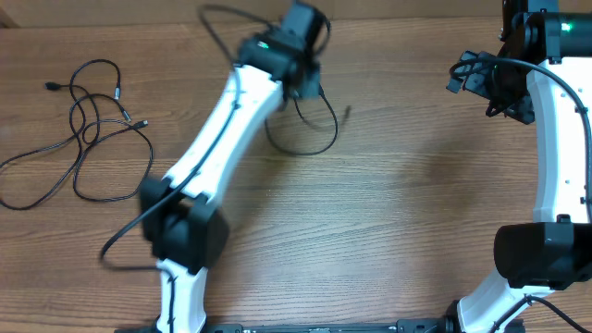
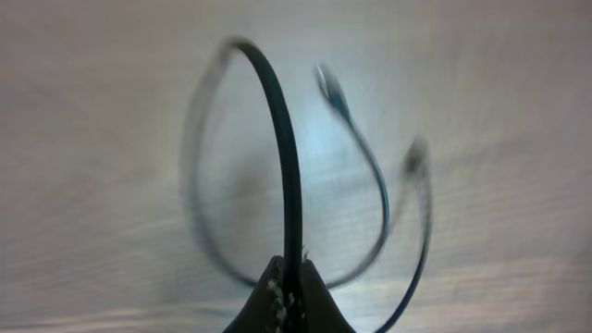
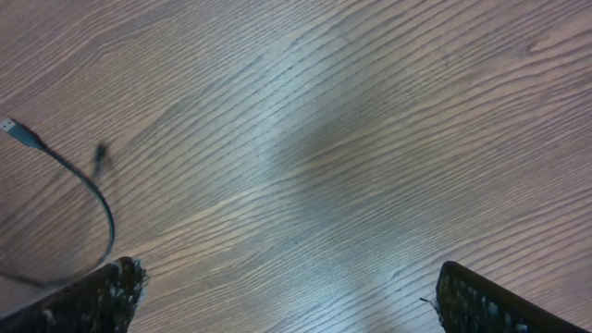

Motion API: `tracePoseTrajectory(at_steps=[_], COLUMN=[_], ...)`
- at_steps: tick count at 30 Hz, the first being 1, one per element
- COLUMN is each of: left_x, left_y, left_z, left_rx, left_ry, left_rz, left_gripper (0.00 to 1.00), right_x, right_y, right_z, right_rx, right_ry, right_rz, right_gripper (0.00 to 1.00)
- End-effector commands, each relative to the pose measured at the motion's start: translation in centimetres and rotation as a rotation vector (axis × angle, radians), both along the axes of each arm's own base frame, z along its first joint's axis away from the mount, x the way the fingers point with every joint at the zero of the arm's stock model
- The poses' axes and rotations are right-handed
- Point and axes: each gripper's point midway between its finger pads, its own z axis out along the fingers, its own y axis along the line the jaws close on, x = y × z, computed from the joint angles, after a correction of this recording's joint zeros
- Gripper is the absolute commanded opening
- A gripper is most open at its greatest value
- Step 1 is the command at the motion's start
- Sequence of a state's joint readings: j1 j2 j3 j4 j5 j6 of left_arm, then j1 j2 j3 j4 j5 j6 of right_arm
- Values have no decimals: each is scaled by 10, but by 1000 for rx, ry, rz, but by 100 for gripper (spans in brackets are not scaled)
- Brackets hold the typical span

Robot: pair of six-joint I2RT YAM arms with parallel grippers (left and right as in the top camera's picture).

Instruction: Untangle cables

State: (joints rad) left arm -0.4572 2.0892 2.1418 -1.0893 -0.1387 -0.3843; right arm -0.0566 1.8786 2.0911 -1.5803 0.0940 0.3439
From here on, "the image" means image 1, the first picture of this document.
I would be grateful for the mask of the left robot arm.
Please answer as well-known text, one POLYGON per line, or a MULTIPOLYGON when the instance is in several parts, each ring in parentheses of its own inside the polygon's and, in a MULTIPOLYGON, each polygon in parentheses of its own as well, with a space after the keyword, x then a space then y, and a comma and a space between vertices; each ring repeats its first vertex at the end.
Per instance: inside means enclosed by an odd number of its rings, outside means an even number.
POLYGON ((162 286, 153 332, 204 330, 207 273, 229 235, 221 203, 232 174, 273 112, 322 94, 318 57, 327 44, 317 38, 328 18, 295 1, 279 24, 259 21, 265 29, 228 55, 226 86, 188 150, 162 179, 141 185, 139 221, 162 286))

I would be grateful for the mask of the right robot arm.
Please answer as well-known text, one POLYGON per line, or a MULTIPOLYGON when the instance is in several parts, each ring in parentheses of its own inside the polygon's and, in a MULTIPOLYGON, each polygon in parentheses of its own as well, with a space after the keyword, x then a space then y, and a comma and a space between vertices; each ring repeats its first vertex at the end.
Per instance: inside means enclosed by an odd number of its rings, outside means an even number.
POLYGON ((506 1, 501 48, 464 52, 451 92, 485 98, 487 115, 536 127, 533 219, 500 228, 494 270, 428 332, 521 332, 522 311, 591 278, 591 17, 555 1, 506 1))

